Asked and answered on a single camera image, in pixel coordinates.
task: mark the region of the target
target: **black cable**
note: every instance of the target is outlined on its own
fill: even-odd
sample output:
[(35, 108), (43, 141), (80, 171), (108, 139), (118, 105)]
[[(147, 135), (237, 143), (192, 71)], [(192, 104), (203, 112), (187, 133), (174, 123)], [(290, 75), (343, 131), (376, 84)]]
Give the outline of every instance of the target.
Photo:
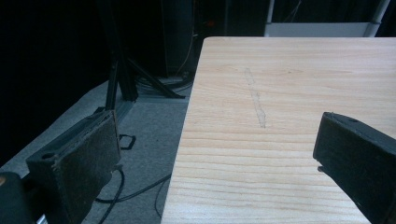
[[(135, 81), (136, 81), (138, 87), (142, 87), (142, 88), (144, 88), (146, 90), (149, 90), (149, 91), (154, 90), (152, 88), (152, 86), (143, 78), (137, 78)], [(161, 81), (161, 83), (164, 86), (166, 86), (167, 88), (169, 88), (169, 89), (174, 91), (174, 90), (176, 90), (178, 88), (183, 88), (183, 87), (185, 87), (187, 85), (190, 85), (193, 81), (194, 81), (193, 77), (187, 77), (187, 78), (185, 78), (185, 79), (183, 79), (181, 81), (168, 81), (168, 82)]]
[(177, 77), (178, 73), (180, 70), (184, 67), (186, 61), (190, 57), (190, 52), (192, 49), (192, 42), (194, 42), (194, 30), (195, 30), (195, 1), (192, 1), (192, 28), (191, 28), (191, 40), (190, 40), (190, 45), (189, 45), (189, 50), (187, 51), (186, 58), (184, 59), (184, 62), (181, 64), (181, 66), (177, 69), (177, 72), (175, 74), (175, 77)]
[(125, 183), (125, 174), (124, 174), (124, 172), (122, 171), (122, 167), (121, 167), (121, 166), (119, 166), (119, 167), (117, 168), (117, 170), (118, 170), (118, 171), (120, 172), (120, 174), (121, 174), (121, 183), (120, 183), (120, 187), (119, 187), (119, 190), (117, 190), (117, 193), (116, 193), (116, 196), (114, 196), (114, 199), (111, 200), (110, 206), (107, 208), (105, 214), (104, 214), (104, 215), (102, 216), (102, 218), (100, 219), (99, 224), (102, 224), (103, 222), (105, 222), (106, 218), (107, 218), (108, 215), (110, 214), (110, 212), (111, 212), (111, 210), (113, 209), (114, 205), (116, 205), (116, 202), (117, 202), (117, 200), (119, 199), (119, 197), (120, 197), (120, 195), (121, 195), (121, 193), (122, 193), (123, 186), (124, 186), (124, 183)]
[[(164, 181), (170, 179), (171, 176), (172, 176), (172, 174), (167, 175), (167, 176), (165, 176), (165, 177), (159, 179), (157, 182), (155, 182), (155, 183), (153, 183), (153, 184), (151, 184), (151, 185), (148, 185), (147, 187), (145, 187), (145, 188), (143, 188), (143, 189), (141, 189), (141, 190), (138, 190), (138, 191), (135, 192), (135, 193), (132, 193), (132, 194), (130, 194), (130, 195), (127, 195), (127, 196), (124, 196), (124, 197), (122, 197), (122, 198), (119, 198), (119, 199), (116, 200), (116, 203), (121, 203), (121, 202), (124, 202), (124, 201), (126, 201), (126, 200), (132, 199), (132, 198), (136, 197), (137, 195), (142, 194), (142, 193), (148, 191), (149, 189), (152, 189), (152, 188), (154, 188), (155, 186), (161, 184), (162, 182), (164, 182)], [(98, 203), (113, 203), (114, 200), (112, 200), (112, 199), (100, 199), (100, 198), (96, 198), (95, 201), (98, 202)]]
[(163, 183), (161, 184), (160, 188), (158, 189), (157, 195), (155, 196), (155, 203), (154, 203), (155, 212), (157, 213), (157, 215), (158, 215), (160, 218), (162, 218), (163, 216), (161, 216), (160, 212), (158, 211), (157, 202), (158, 202), (158, 196), (160, 195), (161, 189), (163, 189), (163, 185), (165, 184), (165, 182), (166, 182), (166, 181), (163, 181)]
[(294, 8), (294, 10), (289, 14), (289, 16), (285, 19), (285, 20), (283, 20), (283, 22), (285, 22), (291, 15), (292, 15), (292, 19), (291, 19), (291, 22), (293, 22), (294, 21), (294, 17), (296, 16), (296, 14), (297, 14), (297, 11), (298, 11), (298, 8), (299, 8), (299, 6), (300, 6), (300, 4), (301, 4), (301, 2), (302, 2), (302, 0), (299, 0), (299, 2), (298, 2), (298, 4), (297, 4), (297, 6)]
[(188, 89), (189, 87), (191, 87), (191, 86), (192, 86), (192, 84), (193, 84), (193, 83), (191, 83), (190, 85), (186, 86), (185, 88), (183, 88), (183, 89), (181, 89), (181, 90), (177, 90), (177, 91), (175, 91), (175, 92), (181, 92), (181, 91), (184, 91), (184, 90)]

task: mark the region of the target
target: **dark background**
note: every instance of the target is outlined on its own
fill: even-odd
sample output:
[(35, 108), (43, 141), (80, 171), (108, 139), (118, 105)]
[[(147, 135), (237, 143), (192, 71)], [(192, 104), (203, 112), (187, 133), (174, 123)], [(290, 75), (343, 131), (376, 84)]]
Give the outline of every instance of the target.
[[(369, 21), (378, 2), (303, 0), (294, 21)], [(377, 36), (396, 36), (395, 2)], [(297, 4), (276, 0), (273, 21), (285, 20)], [(267, 0), (120, 0), (120, 5), (125, 48), (157, 77), (176, 74), (191, 41), (182, 71), (194, 73), (205, 37), (263, 36), (268, 10)], [(106, 81), (111, 62), (93, 0), (1, 1), (0, 55), (0, 165)]]

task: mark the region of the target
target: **wooden table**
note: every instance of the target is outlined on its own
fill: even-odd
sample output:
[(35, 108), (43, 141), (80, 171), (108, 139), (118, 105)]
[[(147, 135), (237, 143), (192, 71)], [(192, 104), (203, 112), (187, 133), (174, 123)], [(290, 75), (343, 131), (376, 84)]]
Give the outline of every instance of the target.
[(163, 223), (367, 223), (312, 157), (324, 111), (396, 138), (396, 38), (207, 38)]

